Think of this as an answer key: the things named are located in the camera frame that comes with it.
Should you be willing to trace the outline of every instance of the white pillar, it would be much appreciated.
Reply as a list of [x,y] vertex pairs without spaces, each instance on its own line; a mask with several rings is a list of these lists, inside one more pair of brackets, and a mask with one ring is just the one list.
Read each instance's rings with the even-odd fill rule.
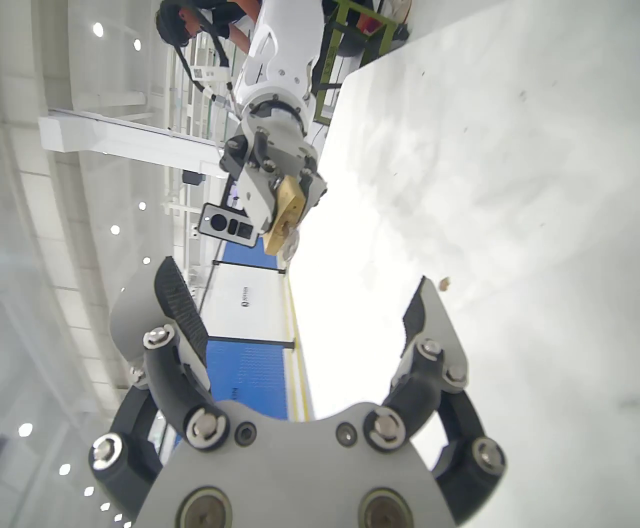
[[51,110],[39,119],[46,150],[92,150],[177,169],[226,177],[218,162],[221,150],[213,141],[98,114]]

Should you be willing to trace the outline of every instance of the logo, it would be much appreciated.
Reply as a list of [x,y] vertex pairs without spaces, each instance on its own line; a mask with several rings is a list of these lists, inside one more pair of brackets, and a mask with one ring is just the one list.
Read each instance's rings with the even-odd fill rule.
[[249,288],[247,288],[247,286],[245,286],[244,288],[242,288],[242,306],[244,306],[245,308],[249,305]]

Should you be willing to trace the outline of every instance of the yellow floor stripe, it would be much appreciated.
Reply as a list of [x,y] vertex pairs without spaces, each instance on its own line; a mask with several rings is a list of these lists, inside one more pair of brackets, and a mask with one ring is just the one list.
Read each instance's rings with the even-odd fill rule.
[[[285,292],[285,288],[286,286],[283,285],[282,286],[282,309],[285,312],[285,327],[286,327],[285,335],[287,336],[287,341],[289,341],[291,340],[291,334],[289,333],[289,311],[287,310],[287,294]],[[293,371],[293,359],[291,357],[291,354],[293,353],[294,352],[290,353],[288,350],[285,350],[284,356],[285,356],[285,362],[286,362],[285,366],[287,368],[287,372],[289,373],[289,390],[293,391],[293,394],[291,395],[291,401],[293,402],[293,421],[297,422],[298,421],[298,396],[296,395],[296,377]]]
[[293,305],[293,291],[291,290],[291,282],[289,281],[289,275],[287,277],[287,286],[289,287],[289,306],[291,308],[291,315],[293,316],[293,333],[296,340],[296,354],[298,355],[298,374],[300,376],[300,392],[302,393],[302,408],[305,413],[305,422],[310,420],[309,405],[307,401],[307,382],[304,372],[304,359],[302,359],[302,341],[300,341],[300,333],[298,331],[298,318],[296,317],[296,308]]

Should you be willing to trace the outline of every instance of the gold block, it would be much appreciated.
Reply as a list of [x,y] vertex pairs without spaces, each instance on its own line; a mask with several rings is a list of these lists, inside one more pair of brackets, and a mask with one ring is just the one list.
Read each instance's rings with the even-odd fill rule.
[[276,202],[278,212],[271,230],[262,235],[264,252],[267,255],[277,255],[284,241],[287,239],[285,226],[292,228],[298,225],[300,216],[305,208],[305,195],[293,176],[285,176],[278,187]]

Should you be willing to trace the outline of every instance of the white robotic arm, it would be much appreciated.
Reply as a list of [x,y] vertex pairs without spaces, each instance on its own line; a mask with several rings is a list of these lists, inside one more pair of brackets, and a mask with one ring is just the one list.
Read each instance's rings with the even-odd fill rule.
[[220,162],[236,181],[249,222],[239,233],[232,221],[237,213],[208,204],[200,218],[202,234],[244,245],[262,236],[267,254],[291,258],[297,226],[326,192],[317,174],[318,154],[305,140],[316,111],[311,77],[323,28],[319,0],[262,3],[232,92],[240,123]]

